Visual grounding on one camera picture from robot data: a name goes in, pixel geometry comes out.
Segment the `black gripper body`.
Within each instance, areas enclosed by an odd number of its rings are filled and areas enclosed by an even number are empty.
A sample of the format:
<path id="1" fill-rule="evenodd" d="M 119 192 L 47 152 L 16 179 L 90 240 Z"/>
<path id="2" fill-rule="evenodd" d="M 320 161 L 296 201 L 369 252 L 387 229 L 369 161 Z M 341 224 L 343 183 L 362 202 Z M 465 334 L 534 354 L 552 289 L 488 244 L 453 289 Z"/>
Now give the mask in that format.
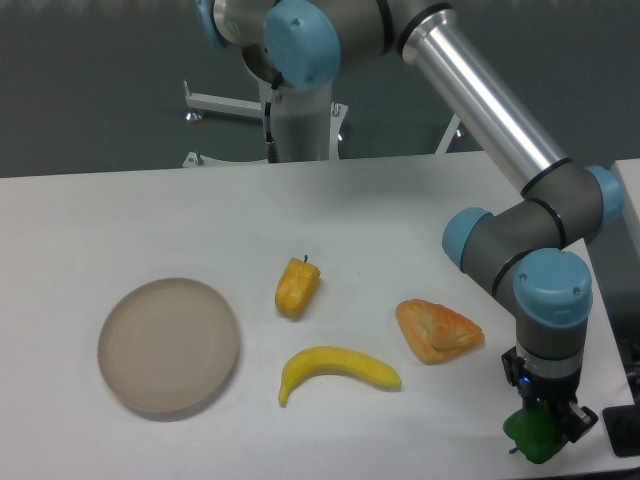
<path id="1" fill-rule="evenodd" d="M 577 402 L 583 350 L 563 359 L 546 359 L 514 346 L 501 361 L 507 382 L 518 390 L 525 406 L 537 400 L 561 405 Z"/>

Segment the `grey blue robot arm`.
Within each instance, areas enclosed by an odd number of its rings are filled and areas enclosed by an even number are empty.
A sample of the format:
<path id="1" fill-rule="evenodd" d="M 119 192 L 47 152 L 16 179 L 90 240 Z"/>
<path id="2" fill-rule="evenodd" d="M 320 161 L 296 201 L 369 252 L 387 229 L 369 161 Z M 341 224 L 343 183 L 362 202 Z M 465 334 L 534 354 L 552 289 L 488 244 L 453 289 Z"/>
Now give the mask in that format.
<path id="1" fill-rule="evenodd" d="M 575 164 L 534 121 L 457 26 L 445 1 L 199 1 L 208 42 L 240 48 L 262 83 L 271 163 L 326 160 L 330 90 L 343 70 L 396 51 L 419 69 L 521 195 L 447 225 L 443 249 L 516 321 L 502 362 L 525 409 L 545 405 L 558 436 L 597 422 L 578 404 L 591 275 L 566 252 L 615 219 L 624 193 L 601 167 Z"/>

